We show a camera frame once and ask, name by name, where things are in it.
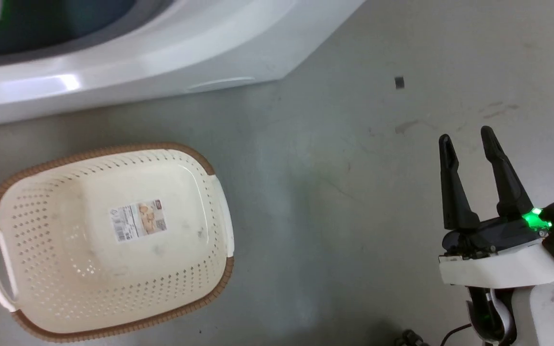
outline green led indicator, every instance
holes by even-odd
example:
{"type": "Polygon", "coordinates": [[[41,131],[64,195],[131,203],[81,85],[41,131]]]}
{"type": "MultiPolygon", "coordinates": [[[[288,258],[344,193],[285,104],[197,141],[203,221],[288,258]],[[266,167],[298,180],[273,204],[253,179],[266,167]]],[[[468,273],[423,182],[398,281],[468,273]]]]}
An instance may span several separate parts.
{"type": "Polygon", "coordinates": [[[539,229],[542,229],[542,228],[551,228],[551,226],[553,225],[550,222],[546,222],[543,219],[540,219],[540,217],[538,215],[540,215],[541,212],[542,212],[541,209],[533,208],[527,214],[523,214],[523,219],[525,219],[525,221],[527,221],[527,225],[532,230],[539,230],[539,229]]]}

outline white plastic basket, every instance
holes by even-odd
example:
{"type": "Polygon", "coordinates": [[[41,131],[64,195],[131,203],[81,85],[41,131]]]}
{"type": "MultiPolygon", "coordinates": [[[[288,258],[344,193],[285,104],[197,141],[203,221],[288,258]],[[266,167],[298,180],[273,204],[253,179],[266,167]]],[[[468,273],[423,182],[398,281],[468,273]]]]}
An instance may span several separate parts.
{"type": "Polygon", "coordinates": [[[14,175],[0,187],[0,248],[13,293],[0,280],[0,303],[54,342],[198,309],[234,263],[219,180],[178,144],[100,149],[14,175]]]}

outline white glossy appliance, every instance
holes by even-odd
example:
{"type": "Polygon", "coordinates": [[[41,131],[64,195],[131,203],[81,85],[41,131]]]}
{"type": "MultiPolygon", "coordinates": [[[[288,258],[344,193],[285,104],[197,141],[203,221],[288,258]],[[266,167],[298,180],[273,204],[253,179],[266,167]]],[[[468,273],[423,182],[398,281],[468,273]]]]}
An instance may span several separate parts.
{"type": "Polygon", "coordinates": [[[281,79],[363,2],[170,1],[100,44],[0,61],[0,123],[281,79]]]}

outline black cable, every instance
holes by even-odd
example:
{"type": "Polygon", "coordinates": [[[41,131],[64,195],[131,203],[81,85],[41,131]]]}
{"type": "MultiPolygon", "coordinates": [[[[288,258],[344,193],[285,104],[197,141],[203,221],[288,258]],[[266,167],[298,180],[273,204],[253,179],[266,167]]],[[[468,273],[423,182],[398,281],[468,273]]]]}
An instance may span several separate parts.
{"type": "Polygon", "coordinates": [[[471,324],[468,323],[464,326],[460,326],[459,328],[455,328],[455,329],[449,331],[448,334],[446,334],[446,336],[444,337],[444,340],[441,341],[440,346],[444,346],[446,344],[446,341],[448,341],[448,338],[453,336],[454,333],[458,333],[458,332],[462,331],[463,329],[467,329],[467,328],[470,328],[470,327],[471,327],[471,324]]]}

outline label sticker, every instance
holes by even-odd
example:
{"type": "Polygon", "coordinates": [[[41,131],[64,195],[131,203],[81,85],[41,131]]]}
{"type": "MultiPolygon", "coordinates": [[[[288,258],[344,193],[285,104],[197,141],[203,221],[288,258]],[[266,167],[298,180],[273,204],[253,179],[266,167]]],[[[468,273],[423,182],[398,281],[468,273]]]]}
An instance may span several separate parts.
{"type": "Polygon", "coordinates": [[[159,199],[114,208],[109,215],[119,243],[167,230],[159,199]]]}

